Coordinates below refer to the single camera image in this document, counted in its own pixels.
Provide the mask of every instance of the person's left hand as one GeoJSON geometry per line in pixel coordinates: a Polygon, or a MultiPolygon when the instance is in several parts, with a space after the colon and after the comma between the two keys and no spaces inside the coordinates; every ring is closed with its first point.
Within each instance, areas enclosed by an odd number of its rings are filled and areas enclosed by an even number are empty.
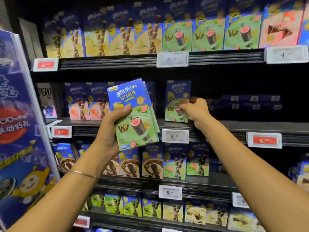
{"type": "Polygon", "coordinates": [[[113,158],[119,154],[114,124],[118,119],[129,114],[131,110],[131,104],[127,104],[125,107],[117,108],[103,117],[98,134],[93,142],[93,145],[98,148],[101,153],[112,155],[113,158]]]}

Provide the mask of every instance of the pink snack box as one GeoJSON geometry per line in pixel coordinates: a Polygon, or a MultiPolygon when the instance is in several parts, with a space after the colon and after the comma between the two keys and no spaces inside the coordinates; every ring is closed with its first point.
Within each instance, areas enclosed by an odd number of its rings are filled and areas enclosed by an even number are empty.
{"type": "Polygon", "coordinates": [[[277,0],[263,13],[259,48],[297,45],[305,0],[277,0]]]}

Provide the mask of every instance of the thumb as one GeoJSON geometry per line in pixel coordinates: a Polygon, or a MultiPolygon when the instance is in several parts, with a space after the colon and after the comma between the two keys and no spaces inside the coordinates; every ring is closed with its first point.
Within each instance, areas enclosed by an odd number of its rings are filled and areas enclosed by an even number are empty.
{"type": "Polygon", "coordinates": [[[129,103],[125,107],[116,108],[108,116],[110,117],[112,122],[115,122],[121,117],[129,114],[131,110],[132,110],[132,106],[131,106],[131,103],[129,103]]]}
{"type": "Polygon", "coordinates": [[[180,109],[187,111],[188,105],[189,105],[189,103],[182,103],[182,104],[179,105],[179,107],[180,107],[180,109]]]}

